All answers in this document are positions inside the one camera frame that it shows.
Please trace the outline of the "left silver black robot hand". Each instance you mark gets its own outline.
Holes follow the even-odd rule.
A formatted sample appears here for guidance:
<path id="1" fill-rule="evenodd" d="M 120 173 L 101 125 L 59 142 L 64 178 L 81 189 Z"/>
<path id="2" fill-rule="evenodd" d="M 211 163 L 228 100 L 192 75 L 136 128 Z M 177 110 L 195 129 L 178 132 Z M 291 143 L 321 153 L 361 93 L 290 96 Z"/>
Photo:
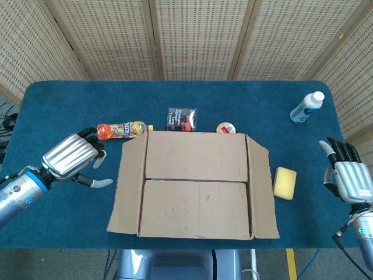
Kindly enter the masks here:
<path id="1" fill-rule="evenodd" d="M 41 160 L 43 170 L 49 172 L 55 181 L 74 181 L 90 188 L 103 188 L 113 183 L 112 179 L 94 180 L 81 174 L 91 162 L 99 168 L 106 159 L 104 145 L 96 136 L 97 129 L 86 128 L 71 134 L 45 155 Z"/>

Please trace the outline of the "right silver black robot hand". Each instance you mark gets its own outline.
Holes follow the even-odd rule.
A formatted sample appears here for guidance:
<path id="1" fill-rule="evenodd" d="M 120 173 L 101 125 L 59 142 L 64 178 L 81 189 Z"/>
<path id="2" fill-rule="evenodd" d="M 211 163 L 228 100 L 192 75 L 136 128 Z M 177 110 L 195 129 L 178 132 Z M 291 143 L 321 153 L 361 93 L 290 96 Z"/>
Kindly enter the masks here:
<path id="1" fill-rule="evenodd" d="M 324 187 L 349 205 L 371 204 L 372 178 L 355 146 L 332 137 L 319 141 L 319 146 L 330 163 L 323 176 Z"/>

